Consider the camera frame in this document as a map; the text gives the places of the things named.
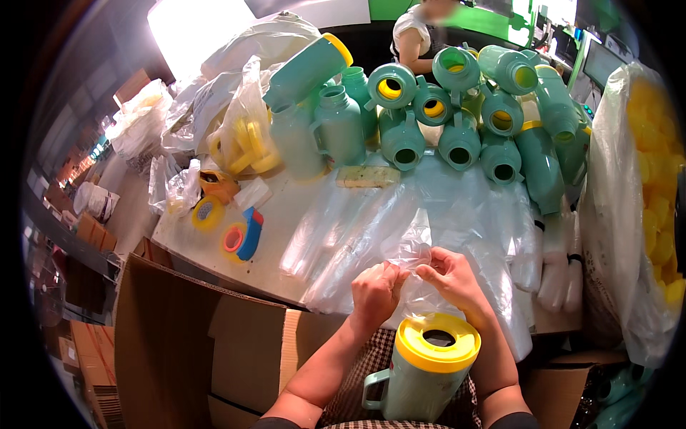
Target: person's right hand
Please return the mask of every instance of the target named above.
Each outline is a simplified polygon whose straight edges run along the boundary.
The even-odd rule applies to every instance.
[[[464,255],[443,247],[431,248],[431,266],[421,264],[416,273],[437,289],[450,304],[464,312],[467,321],[480,324],[493,313]]]

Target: teal plastic jug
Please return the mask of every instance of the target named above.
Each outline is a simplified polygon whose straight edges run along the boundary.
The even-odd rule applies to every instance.
[[[504,186],[524,180],[524,176],[519,173],[521,156],[512,137],[495,135],[483,128],[479,158],[486,177],[498,185]]]
[[[579,116],[565,83],[557,71],[548,65],[537,65],[536,74],[539,77],[536,96],[543,127],[555,144],[573,143]]]
[[[452,103],[462,105],[462,94],[479,85],[481,71],[476,58],[466,49],[450,46],[434,56],[431,71],[443,89],[450,92]]]
[[[272,109],[272,140],[286,170],[297,181],[315,178],[327,167],[324,156],[315,149],[309,125],[309,112],[295,103]]]
[[[481,349],[479,333],[467,322],[434,313],[407,318],[398,326],[390,368],[364,379],[362,407],[386,420],[435,421],[467,377]],[[381,401],[370,386],[385,382]]]
[[[364,105],[371,100],[367,89],[367,76],[362,67],[348,67],[341,73],[341,85],[345,86],[345,92],[357,102],[362,115],[362,130],[364,141],[367,145],[378,144],[379,118],[376,109],[368,111]]]
[[[541,121],[525,122],[514,142],[521,156],[529,197],[539,205],[542,215],[557,213],[565,184],[555,145]]]
[[[479,52],[479,67],[484,76],[513,95],[524,95],[535,90],[539,81],[534,66],[538,63],[538,54],[530,50],[517,52],[489,45]]]
[[[427,144],[412,108],[383,109],[379,114],[379,133],[384,158],[401,171],[417,166]]]
[[[427,83],[424,76],[417,76],[417,92],[412,100],[412,110],[419,122],[428,126],[443,125],[453,116],[450,94],[438,85]]]
[[[361,108],[368,111],[377,105],[383,108],[403,108],[412,102],[417,81],[409,67],[392,62],[378,66],[369,75],[367,86],[371,100]]]
[[[484,94],[481,118],[484,127],[495,135],[509,137],[517,134],[524,124],[524,113],[516,99],[488,83],[480,86]]]
[[[325,155],[331,169],[362,165],[366,150],[359,106],[340,85],[324,88],[319,98],[314,122],[309,126],[316,150]]]
[[[324,33],[272,75],[262,100],[270,107],[299,103],[351,64],[353,57],[343,42]]]
[[[465,170],[479,159],[481,140],[476,128],[476,118],[465,108],[456,112],[443,128],[438,153],[457,171]]]

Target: bottle opening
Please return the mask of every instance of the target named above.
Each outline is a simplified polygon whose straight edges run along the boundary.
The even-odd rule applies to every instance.
[[[490,122],[500,131],[509,131],[512,128],[512,117],[505,111],[493,112]]]
[[[379,93],[388,100],[397,99],[403,92],[403,87],[400,85],[400,82],[392,78],[384,79],[379,82],[377,89],[379,90]]]
[[[438,347],[450,347],[455,344],[455,338],[448,334],[446,331],[441,331],[440,329],[432,329],[422,333],[422,337],[430,345],[435,345]]]
[[[539,77],[536,76],[536,71],[530,67],[520,67],[514,73],[514,81],[524,89],[536,86],[538,79]]]
[[[464,57],[464,54],[458,50],[452,49],[448,52],[445,52],[438,61],[444,69],[451,73],[462,71],[464,65],[466,64],[466,58]]]
[[[399,164],[413,163],[417,158],[417,154],[412,149],[400,149],[395,154],[395,162]]]
[[[511,181],[515,176],[515,170],[507,164],[501,164],[493,170],[493,176],[503,182]]]
[[[471,155],[469,154],[469,151],[465,148],[455,148],[450,151],[449,154],[450,161],[453,161],[455,164],[468,164],[469,161],[471,161]]]
[[[428,117],[439,117],[443,114],[445,107],[438,100],[429,100],[424,103],[424,114]]]

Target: bag of yellow caps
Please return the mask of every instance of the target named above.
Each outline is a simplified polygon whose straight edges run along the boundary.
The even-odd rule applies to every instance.
[[[643,184],[646,255],[665,301],[677,310],[686,282],[676,270],[674,250],[676,176],[685,164],[676,113],[664,87],[640,77],[631,85],[626,114]]]

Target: yellow plastic ring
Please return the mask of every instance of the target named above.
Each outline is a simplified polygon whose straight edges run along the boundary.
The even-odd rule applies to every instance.
[[[208,195],[196,204],[191,223],[198,231],[212,231],[224,219],[225,211],[226,209],[218,197]]]

